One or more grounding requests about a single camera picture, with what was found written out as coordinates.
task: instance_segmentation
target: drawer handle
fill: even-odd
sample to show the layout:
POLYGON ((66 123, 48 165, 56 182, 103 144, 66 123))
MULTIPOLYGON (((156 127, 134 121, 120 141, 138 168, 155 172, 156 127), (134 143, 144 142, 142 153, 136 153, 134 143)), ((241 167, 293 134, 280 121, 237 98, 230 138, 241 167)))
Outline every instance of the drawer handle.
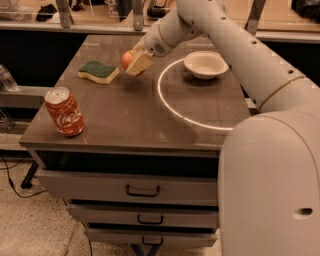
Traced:
POLYGON ((155 243, 147 243, 147 242, 145 241, 144 237, 142 237, 142 243, 143 243, 144 245, 159 245, 159 246, 160 246, 160 245, 163 244, 163 238, 161 238, 160 243, 155 244, 155 243))
POLYGON ((137 218, 138 222, 140 224, 144 224, 144 225, 161 225, 163 223, 163 216, 161 216, 160 221, 159 222, 148 222, 148 221, 142 221, 140 219, 140 214, 138 214, 138 218, 137 218))
POLYGON ((126 187, 127 195, 128 196, 135 196, 135 197, 157 197, 160 193, 160 186, 157 186, 157 191, 154 194, 138 194, 138 193, 131 193, 130 192, 130 185, 128 184, 126 187))

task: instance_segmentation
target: light ring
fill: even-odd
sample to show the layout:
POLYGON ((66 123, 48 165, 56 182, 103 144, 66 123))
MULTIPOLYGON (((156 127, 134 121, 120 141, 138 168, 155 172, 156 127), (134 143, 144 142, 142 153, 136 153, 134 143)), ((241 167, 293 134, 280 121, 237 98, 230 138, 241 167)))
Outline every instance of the light ring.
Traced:
POLYGON ((166 67, 162 73, 160 74, 159 76, 159 79, 158 79, 158 84, 157 84, 157 90, 158 90, 158 94, 160 96, 160 99, 162 101, 162 103, 174 114, 176 115, 177 117, 181 118, 182 120, 188 122, 188 123, 191 123, 191 124, 194 124, 194 125, 197 125, 197 126, 200 126, 200 127, 203 127, 203 128, 207 128, 207 129, 211 129, 211 130, 217 130, 217 131, 232 131, 233 128, 231 127, 221 127, 221 126, 213 126, 213 125, 207 125, 207 124, 203 124, 203 123, 200 123, 200 122, 197 122, 197 121, 194 121, 188 117, 185 117, 183 115, 181 115, 179 112, 177 112, 176 110, 174 110, 170 105, 169 103, 164 99, 163 95, 162 95, 162 92, 161 92, 161 81, 162 81, 162 78, 164 76, 164 74, 171 68, 173 67, 174 65, 176 65, 177 63, 179 62, 182 62, 183 61, 183 58, 180 59, 180 60, 177 60, 173 63, 171 63, 168 67, 166 67))

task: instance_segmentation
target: tiled floor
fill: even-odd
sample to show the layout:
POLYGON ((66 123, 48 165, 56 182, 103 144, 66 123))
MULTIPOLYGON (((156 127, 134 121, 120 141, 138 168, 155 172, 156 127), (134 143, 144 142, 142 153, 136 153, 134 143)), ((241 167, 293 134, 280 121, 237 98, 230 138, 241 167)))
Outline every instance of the tiled floor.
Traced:
MULTIPOLYGON (((23 150, 19 138, 23 131, 17 124, 10 134, 1 133, 0 149, 23 150)), ((6 158, 8 166, 18 162, 6 158)), ((22 160, 10 168, 10 176, 18 193, 23 196, 42 191, 37 178, 31 189, 21 189, 21 182, 31 166, 22 160)), ((149 247, 141 246, 144 255, 149 247)), ((161 246, 156 256, 220 256, 220 241, 212 248, 177 248, 161 246)), ((9 186, 5 164, 0 157, 0 255, 1 256, 90 256, 89 241, 82 224, 75 222, 60 199, 47 192, 28 199, 19 198, 9 186)), ((93 256, 135 256, 128 244, 92 243, 93 256)))

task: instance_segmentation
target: gray table top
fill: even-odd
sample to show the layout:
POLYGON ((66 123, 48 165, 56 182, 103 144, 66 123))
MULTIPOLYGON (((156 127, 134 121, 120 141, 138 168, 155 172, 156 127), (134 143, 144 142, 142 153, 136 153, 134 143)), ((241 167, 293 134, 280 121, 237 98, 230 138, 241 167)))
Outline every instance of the gray table top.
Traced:
POLYGON ((210 156, 219 151, 230 130, 250 115, 240 85, 231 71, 199 80, 182 61, 193 51, 215 48, 201 36, 167 57, 154 58, 143 75, 133 78, 120 59, 139 39, 89 35, 56 84, 74 93, 85 120, 83 132, 72 138, 61 135, 43 105, 20 143, 39 150, 102 153, 210 156), (92 60, 118 66, 120 74, 109 85, 78 78, 79 68, 92 60))

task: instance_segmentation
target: green sponge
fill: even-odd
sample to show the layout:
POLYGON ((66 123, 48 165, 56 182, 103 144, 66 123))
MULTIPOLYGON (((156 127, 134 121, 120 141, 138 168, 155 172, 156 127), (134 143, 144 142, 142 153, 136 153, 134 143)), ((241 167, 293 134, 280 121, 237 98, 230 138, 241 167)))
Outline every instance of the green sponge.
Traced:
POLYGON ((89 61, 78 71, 80 78, 87 78, 98 84, 109 84, 118 74, 117 67, 104 65, 99 61, 89 61))

